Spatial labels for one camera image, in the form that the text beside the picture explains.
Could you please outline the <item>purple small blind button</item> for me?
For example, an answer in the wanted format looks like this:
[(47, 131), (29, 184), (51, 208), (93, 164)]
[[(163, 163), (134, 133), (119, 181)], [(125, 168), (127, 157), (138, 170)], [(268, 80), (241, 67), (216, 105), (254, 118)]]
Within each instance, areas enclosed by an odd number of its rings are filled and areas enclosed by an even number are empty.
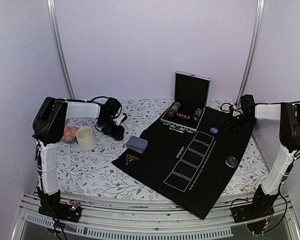
[(211, 132), (212, 134), (217, 134), (217, 133), (219, 132), (219, 130), (218, 130), (216, 127), (211, 127), (211, 128), (210, 128), (210, 132)]

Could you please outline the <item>black white dealer button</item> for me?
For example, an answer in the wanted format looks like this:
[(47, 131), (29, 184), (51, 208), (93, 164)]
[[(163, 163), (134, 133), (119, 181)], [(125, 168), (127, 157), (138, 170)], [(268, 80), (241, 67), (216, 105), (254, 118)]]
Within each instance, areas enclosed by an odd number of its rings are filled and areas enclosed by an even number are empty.
[(234, 156), (227, 157), (225, 163), (230, 168), (235, 168), (238, 166), (238, 160)]

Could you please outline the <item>blue playing card deck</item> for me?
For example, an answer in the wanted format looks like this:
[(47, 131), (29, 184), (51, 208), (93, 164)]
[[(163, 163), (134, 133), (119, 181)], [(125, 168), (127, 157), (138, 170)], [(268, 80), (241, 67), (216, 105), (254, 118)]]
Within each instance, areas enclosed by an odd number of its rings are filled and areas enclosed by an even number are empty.
[(126, 143), (126, 146), (128, 149), (142, 154), (148, 146), (148, 141), (140, 137), (131, 136)]

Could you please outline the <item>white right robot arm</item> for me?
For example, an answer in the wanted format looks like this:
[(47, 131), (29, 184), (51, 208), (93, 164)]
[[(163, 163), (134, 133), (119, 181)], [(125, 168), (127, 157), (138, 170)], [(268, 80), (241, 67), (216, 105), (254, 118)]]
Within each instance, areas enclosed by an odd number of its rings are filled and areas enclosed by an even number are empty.
[(253, 95), (246, 94), (240, 98), (239, 108), (229, 104), (221, 124), (229, 131), (238, 133), (245, 125), (254, 125), (256, 120), (279, 122), (280, 145), (267, 178), (257, 188), (248, 208), (252, 218), (259, 218), (273, 206), (294, 162), (300, 158), (300, 100), (256, 103)]

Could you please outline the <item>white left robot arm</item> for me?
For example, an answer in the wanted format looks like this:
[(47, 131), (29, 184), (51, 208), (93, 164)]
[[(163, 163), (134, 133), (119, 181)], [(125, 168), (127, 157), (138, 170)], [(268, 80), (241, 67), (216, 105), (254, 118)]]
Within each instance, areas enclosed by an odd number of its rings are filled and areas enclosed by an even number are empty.
[(104, 103), (91, 100), (75, 100), (47, 97), (41, 105), (32, 128), (36, 140), (36, 162), (39, 177), (38, 195), (42, 208), (53, 217), (64, 213), (64, 204), (57, 181), (57, 148), (64, 135), (67, 120), (89, 118), (96, 120), (100, 131), (117, 141), (124, 138), (121, 125), (127, 119), (121, 103), (113, 97), (106, 97)]

